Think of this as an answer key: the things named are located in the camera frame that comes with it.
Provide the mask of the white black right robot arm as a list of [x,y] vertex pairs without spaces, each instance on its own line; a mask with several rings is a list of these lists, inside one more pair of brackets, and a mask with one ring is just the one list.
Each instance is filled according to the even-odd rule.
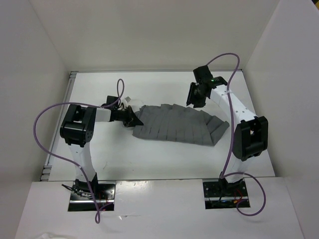
[[186,104],[202,108],[206,99],[215,102],[231,122],[231,152],[218,180],[223,196],[230,196],[239,188],[243,174],[252,160],[268,147],[268,121],[247,109],[229,89],[229,82],[213,77],[208,66],[193,70]]

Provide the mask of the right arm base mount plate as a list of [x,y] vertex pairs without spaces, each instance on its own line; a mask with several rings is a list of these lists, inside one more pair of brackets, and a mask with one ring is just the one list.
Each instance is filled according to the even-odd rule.
[[203,193],[206,209],[231,209],[238,202],[239,208],[249,208],[249,198],[244,180],[227,183],[226,180],[203,181]]

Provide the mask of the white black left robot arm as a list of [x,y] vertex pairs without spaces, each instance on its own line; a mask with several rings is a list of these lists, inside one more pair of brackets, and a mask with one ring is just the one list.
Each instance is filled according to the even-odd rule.
[[100,108],[71,104],[60,127],[60,136],[69,146],[75,162],[76,178],[72,190],[77,194],[82,192],[88,199],[99,194],[97,172],[90,152],[95,123],[113,121],[122,122],[124,127],[143,125],[131,106],[125,106],[115,96],[107,96]]

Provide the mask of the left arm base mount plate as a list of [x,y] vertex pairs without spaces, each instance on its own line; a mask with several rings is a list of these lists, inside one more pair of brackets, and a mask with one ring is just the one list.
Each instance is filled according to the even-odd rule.
[[[71,190],[68,211],[69,212],[95,212],[96,208],[92,195],[88,189],[75,189],[75,183]],[[115,182],[102,182],[96,189],[95,198],[99,209],[104,211],[114,211],[115,207]]]

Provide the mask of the grey pleated skirt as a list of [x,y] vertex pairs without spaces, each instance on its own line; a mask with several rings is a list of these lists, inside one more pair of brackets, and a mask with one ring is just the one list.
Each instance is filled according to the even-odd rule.
[[146,140],[215,146],[229,128],[217,116],[176,104],[144,105],[136,115],[144,125],[136,126],[133,136]]

